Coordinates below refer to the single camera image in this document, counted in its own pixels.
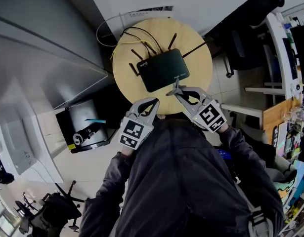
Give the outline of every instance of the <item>jacket sleeve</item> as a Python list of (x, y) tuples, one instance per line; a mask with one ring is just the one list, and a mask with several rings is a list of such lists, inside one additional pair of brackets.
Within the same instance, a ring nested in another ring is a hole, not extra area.
[(245, 142), (240, 130), (229, 127), (220, 134), (220, 140), (231, 152), (241, 189), (254, 207), (261, 206), (264, 215), (273, 222), (277, 236), (283, 227), (283, 205), (264, 162)]
[(120, 216), (119, 204), (131, 166), (131, 159), (121, 153), (112, 158), (96, 197), (85, 201), (80, 237), (109, 236)]

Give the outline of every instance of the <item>gray jacket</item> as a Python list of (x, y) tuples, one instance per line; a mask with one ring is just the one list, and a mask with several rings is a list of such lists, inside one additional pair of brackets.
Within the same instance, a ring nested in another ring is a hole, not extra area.
[[(277, 235), (282, 203), (261, 159), (235, 128), (220, 140), (232, 153), (241, 189)], [(250, 211), (217, 150), (189, 122), (159, 120), (135, 156), (112, 158), (96, 198), (85, 203), (80, 237), (109, 236), (119, 217), (117, 237), (180, 236), (190, 213), (204, 219), (209, 236), (248, 236)]]

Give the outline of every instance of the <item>round wooden table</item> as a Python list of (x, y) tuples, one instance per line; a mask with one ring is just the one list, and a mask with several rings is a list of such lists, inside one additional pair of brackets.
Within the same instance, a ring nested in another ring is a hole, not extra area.
[[(171, 49), (178, 48), (182, 55), (191, 51), (204, 42), (202, 37), (190, 26), (174, 19), (153, 18), (147, 19), (134, 25), (147, 30), (158, 41), (162, 50), (168, 50), (168, 46), (177, 33), (177, 37)], [(160, 50), (153, 39), (144, 31), (139, 29), (128, 29), (128, 33), (149, 41), (155, 51)], [(119, 43), (137, 41), (137, 38), (124, 34)], [(184, 106), (175, 96), (166, 96), (173, 86), (168, 85), (154, 92), (148, 92), (140, 76), (136, 76), (129, 66), (132, 63), (137, 71), (136, 65), (140, 59), (131, 52), (134, 49), (143, 59), (148, 58), (148, 53), (142, 43), (122, 44), (115, 50), (113, 57), (113, 74), (120, 91), (131, 102), (147, 97), (157, 97), (160, 100), (158, 114), (175, 114), (182, 112)], [(201, 87), (207, 90), (212, 78), (212, 59), (207, 45), (204, 45), (184, 58), (189, 70), (189, 77), (180, 81), (180, 85)]]

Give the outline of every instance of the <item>backpack strap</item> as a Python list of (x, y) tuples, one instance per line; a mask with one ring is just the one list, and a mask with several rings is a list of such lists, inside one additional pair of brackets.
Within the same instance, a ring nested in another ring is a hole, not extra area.
[(248, 222), (250, 237), (274, 237), (274, 229), (271, 220), (264, 216), (260, 206), (255, 208), (245, 196), (242, 189), (235, 182), (234, 184), (238, 193), (245, 200), (251, 212)]

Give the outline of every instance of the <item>office chair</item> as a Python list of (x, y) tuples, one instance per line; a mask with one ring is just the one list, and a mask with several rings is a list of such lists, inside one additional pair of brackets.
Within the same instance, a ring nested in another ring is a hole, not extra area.
[(3, 167), (0, 161), (0, 184), (10, 184), (14, 181), (14, 176), (8, 172)]
[(234, 74), (233, 70), (249, 70), (267, 64), (262, 41), (251, 26), (258, 26), (267, 14), (284, 3), (285, 0), (247, 0), (205, 35), (222, 47), (212, 58), (226, 53), (230, 64), (228, 78)]
[(30, 210), (33, 208), (32, 203), (23, 204), (20, 201), (16, 201), (15, 203), (19, 207), (17, 211), (22, 211), (23, 214), (19, 231), (22, 234), (27, 234), (29, 227), (32, 227), (32, 233), (28, 235), (29, 237), (59, 237), (60, 232), (68, 223), (68, 220), (73, 219), (74, 222), (69, 228), (78, 233), (77, 230), (79, 227), (76, 226), (76, 220), (81, 217), (82, 214), (78, 211), (80, 205), (75, 205), (73, 201), (85, 201), (70, 196), (75, 184), (76, 181), (73, 181), (68, 193), (65, 193), (63, 189), (56, 184), (62, 195), (59, 193), (46, 194), (44, 198), (39, 201), (43, 207), (41, 210), (38, 210), (36, 214), (33, 214)]

